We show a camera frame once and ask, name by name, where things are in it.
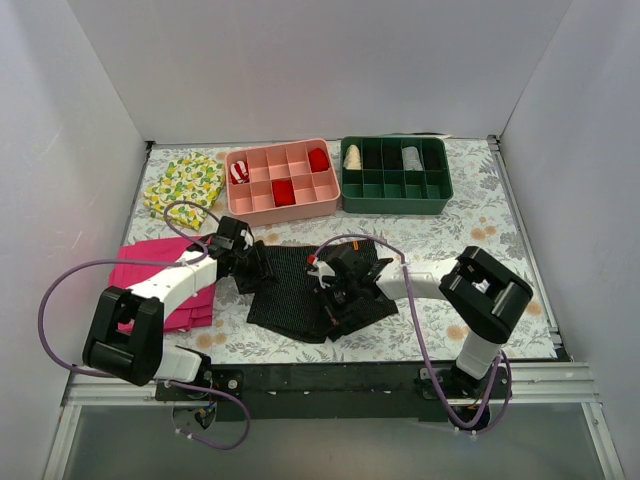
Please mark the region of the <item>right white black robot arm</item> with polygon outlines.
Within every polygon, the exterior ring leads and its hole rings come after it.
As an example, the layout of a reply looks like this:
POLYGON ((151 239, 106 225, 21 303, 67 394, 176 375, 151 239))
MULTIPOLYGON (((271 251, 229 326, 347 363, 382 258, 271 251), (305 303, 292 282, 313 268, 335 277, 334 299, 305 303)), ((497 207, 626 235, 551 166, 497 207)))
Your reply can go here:
POLYGON ((324 260, 311 255, 306 271, 316 278, 314 294, 341 334, 368 319, 366 300, 448 301, 469 333, 454 365, 441 375, 441 385, 469 398, 488 386, 494 359, 533 297, 527 282, 477 246, 453 259, 411 268, 391 258, 370 262, 347 243, 324 260))

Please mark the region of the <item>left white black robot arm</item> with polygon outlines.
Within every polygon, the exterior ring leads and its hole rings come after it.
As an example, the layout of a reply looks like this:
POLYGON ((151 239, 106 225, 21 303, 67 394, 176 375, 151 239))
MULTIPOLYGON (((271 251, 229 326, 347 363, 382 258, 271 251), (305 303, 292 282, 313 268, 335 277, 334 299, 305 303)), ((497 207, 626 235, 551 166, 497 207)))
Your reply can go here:
POLYGON ((213 386, 209 359, 165 340, 165 322, 185 301, 226 277, 241 294, 275 281, 264 242, 247 223, 228 216, 161 271, 103 291, 84 345, 84 364, 137 386, 178 381, 188 398, 205 398, 213 386))

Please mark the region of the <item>black striped underwear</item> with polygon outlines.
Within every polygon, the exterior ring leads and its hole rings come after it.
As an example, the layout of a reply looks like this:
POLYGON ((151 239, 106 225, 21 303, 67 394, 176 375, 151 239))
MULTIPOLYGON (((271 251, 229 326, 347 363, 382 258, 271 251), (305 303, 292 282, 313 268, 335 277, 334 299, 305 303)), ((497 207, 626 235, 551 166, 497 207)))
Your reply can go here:
POLYGON ((268 246, 267 258, 276 282, 255 293, 247 322, 305 343, 335 341, 398 313, 389 299, 364 299, 366 323, 356 330, 338 330, 329 320, 327 304, 313 292, 317 279, 307 274, 307 260, 313 246, 268 246))

